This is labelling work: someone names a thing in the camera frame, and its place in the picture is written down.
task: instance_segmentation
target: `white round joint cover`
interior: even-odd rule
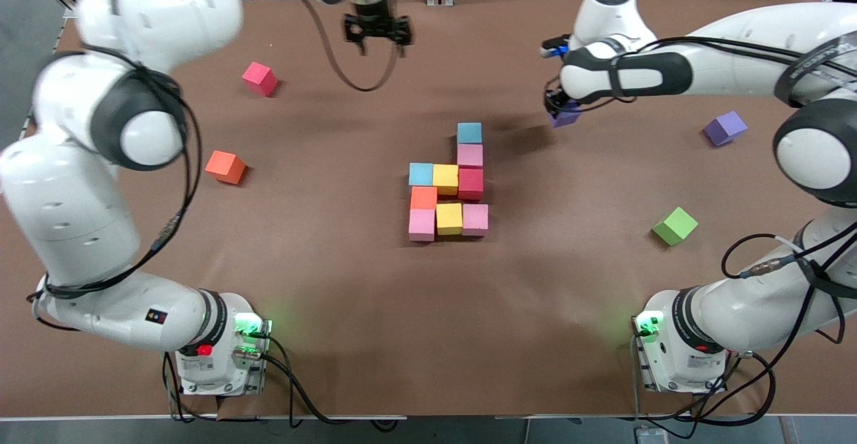
[[[796,129],[777,144],[777,162],[786,176],[813,190],[833,188],[851,173],[845,145],[821,129]]]
[[[125,124],[121,144],[131,161],[158,166],[168,163],[181,151],[181,135],[171,115],[147,111]]]

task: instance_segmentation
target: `black sticker label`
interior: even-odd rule
[[[163,325],[163,322],[166,321],[166,312],[161,312],[160,310],[149,309],[146,312],[146,320],[150,322],[154,322],[159,325]]]

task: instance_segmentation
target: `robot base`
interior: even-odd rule
[[[254,358],[254,352],[267,352],[266,338],[252,338],[242,333],[242,322],[236,319],[251,315],[257,320],[254,334],[270,334],[270,321],[253,313],[245,298],[233,293],[220,294],[227,306],[226,331],[209,356],[184,356],[175,353],[181,390],[188,395],[238,396],[261,393],[265,384],[266,361]]]
[[[646,389],[656,392],[705,393],[726,368],[726,350],[705,354],[688,346],[673,322],[673,301],[679,292],[661,291],[649,299],[645,311],[633,318],[634,328],[658,315],[654,334],[637,338],[640,372]]]

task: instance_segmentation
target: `brown table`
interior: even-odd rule
[[[816,0],[639,6],[671,36],[789,1]],[[559,63],[538,45],[572,28],[580,2],[402,1],[416,45],[372,94],[334,77],[300,3],[247,3],[238,40],[177,77],[206,157],[232,151],[252,169],[239,188],[203,175],[183,230],[147,270],[249,298],[327,414],[631,413],[629,317],[660,289],[719,279],[723,250],[744,234],[790,236],[824,207],[775,167],[771,136],[792,111],[773,98],[649,98],[551,129],[541,90]],[[358,57],[339,40],[345,10],[322,7],[322,19],[345,71],[370,83],[388,45]],[[60,47],[77,44],[67,29]],[[251,60],[285,81],[276,97],[246,90]],[[750,130],[710,147],[701,128],[733,109]],[[458,121],[484,124],[490,236],[410,243],[408,163],[452,162]],[[121,184],[148,242],[178,206],[180,165],[124,172]],[[699,227],[664,248],[649,229],[676,206]],[[159,355],[30,318],[23,298],[42,267],[5,206],[0,228],[0,414],[165,413]],[[767,249],[748,245],[735,267]],[[800,338],[777,367],[773,411],[857,413],[857,394],[838,392],[855,358],[854,338]],[[270,372],[262,396],[227,399],[221,415],[284,414],[283,382]],[[765,387],[752,390],[726,410],[756,408]],[[646,392],[643,410],[686,399]]]

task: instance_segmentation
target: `toy block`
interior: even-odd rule
[[[732,111],[708,123],[705,127],[705,135],[708,135],[715,146],[721,146],[737,138],[746,130],[747,124],[744,124],[737,112]]]
[[[434,212],[435,207],[437,207],[437,188],[433,186],[415,186],[410,189],[411,210],[431,210]]]
[[[217,181],[236,185],[241,181],[247,165],[238,156],[223,151],[212,152],[206,164],[206,173],[210,173]]]
[[[481,123],[459,123],[458,142],[460,145],[480,145]]]
[[[485,191],[485,173],[475,167],[459,170],[459,200],[479,201]]]
[[[461,234],[461,203],[437,204],[437,234]]]
[[[460,167],[483,167],[482,145],[459,145],[458,164]]]
[[[557,127],[568,126],[569,124],[575,124],[578,121],[578,118],[582,114],[579,111],[580,104],[578,104],[575,100],[570,100],[566,103],[565,106],[562,107],[562,111],[558,111],[556,115],[549,114],[550,117],[550,126],[553,129],[557,129]]]
[[[462,236],[486,236],[487,205],[463,205]]]
[[[433,171],[434,164],[432,163],[411,163],[408,184],[411,186],[431,186]]]
[[[438,195],[457,195],[459,193],[459,166],[456,164],[435,164],[432,168],[431,184],[437,187]]]
[[[273,75],[273,71],[268,66],[263,66],[258,62],[251,62],[241,78],[249,90],[260,96],[270,97],[270,94],[277,87],[277,77]]]
[[[668,245],[673,246],[688,238],[697,225],[697,221],[679,206],[657,222],[651,230]]]
[[[434,242],[435,210],[410,210],[408,238],[411,242]]]

